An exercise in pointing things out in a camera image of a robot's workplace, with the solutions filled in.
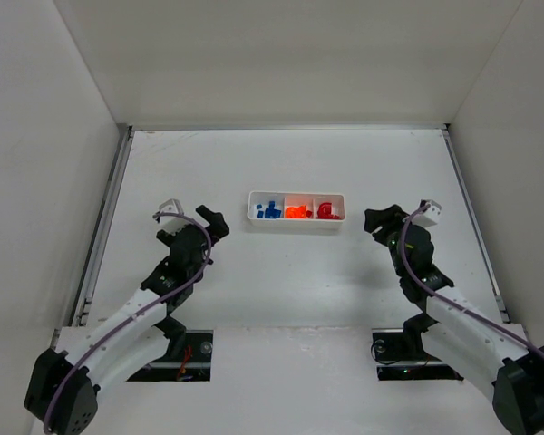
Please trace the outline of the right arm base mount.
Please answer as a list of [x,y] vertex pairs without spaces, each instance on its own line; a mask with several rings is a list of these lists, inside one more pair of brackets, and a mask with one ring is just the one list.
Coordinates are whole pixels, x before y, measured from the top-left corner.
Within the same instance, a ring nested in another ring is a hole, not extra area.
[[435,325],[427,314],[418,314],[403,323],[402,329],[372,330],[370,354],[376,363],[379,381],[458,381],[464,378],[453,368],[423,349],[421,333]]

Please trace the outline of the large blue curved lego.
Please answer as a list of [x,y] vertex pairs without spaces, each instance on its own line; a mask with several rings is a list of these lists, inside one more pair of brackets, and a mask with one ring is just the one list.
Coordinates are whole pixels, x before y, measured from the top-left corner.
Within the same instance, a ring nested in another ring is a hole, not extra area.
[[277,207],[275,201],[269,201],[267,207],[264,210],[264,218],[276,219],[282,217],[282,210]]

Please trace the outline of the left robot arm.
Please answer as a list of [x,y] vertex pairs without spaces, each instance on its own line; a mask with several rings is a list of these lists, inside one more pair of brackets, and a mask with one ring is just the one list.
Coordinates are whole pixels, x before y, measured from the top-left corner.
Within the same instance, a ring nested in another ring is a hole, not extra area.
[[181,349],[187,330],[172,314],[202,279],[213,247],[229,234],[222,213],[204,205],[196,212],[202,223],[187,216],[178,200],[163,203],[153,218],[160,226],[156,238],[168,254],[131,298],[81,341],[37,357],[24,407],[44,433],[83,433],[111,388]]

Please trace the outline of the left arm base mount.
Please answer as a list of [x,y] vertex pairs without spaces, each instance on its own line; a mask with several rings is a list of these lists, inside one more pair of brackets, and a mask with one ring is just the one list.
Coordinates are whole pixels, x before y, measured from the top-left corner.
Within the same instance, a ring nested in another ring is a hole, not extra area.
[[169,340],[166,352],[134,373],[129,382],[208,382],[213,355],[213,330],[189,330],[173,317],[159,323]]

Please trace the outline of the orange spiral lego piece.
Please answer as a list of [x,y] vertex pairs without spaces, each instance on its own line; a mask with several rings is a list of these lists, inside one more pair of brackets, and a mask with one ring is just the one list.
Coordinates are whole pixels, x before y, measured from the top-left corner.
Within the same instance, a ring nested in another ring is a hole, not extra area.
[[300,218],[298,207],[288,207],[285,210],[285,218]]

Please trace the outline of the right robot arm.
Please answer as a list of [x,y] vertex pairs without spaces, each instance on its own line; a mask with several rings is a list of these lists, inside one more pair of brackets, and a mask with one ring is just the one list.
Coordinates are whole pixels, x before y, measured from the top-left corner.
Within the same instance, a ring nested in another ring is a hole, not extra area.
[[398,332],[374,331],[371,354],[382,367],[437,360],[489,401],[508,433],[544,432],[544,346],[487,318],[434,264],[428,228],[441,211],[424,200],[413,213],[364,212],[364,231],[388,249],[403,295],[420,310]]

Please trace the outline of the white three-compartment tray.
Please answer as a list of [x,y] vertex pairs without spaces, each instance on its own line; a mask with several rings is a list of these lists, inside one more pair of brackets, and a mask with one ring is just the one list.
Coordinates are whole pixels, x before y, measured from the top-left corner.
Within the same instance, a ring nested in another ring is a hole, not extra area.
[[340,194],[251,191],[247,218],[255,227],[294,230],[338,230],[345,222]]

